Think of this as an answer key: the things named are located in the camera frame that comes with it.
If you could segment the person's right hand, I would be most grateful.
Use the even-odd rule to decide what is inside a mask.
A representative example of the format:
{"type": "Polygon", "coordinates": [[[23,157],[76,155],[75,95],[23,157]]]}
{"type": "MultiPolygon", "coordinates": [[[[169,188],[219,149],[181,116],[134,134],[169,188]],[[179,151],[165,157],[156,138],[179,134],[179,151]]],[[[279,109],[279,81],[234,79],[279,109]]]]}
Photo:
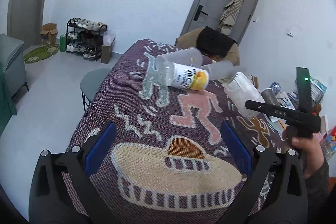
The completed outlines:
{"type": "Polygon", "coordinates": [[[297,129],[293,126],[287,126],[282,133],[284,142],[282,144],[284,151],[295,149],[305,153],[305,163],[303,164],[303,174],[305,178],[311,177],[318,171],[324,161],[324,155],[319,143],[318,134],[313,133],[312,138],[299,138],[296,136],[297,129]]]}

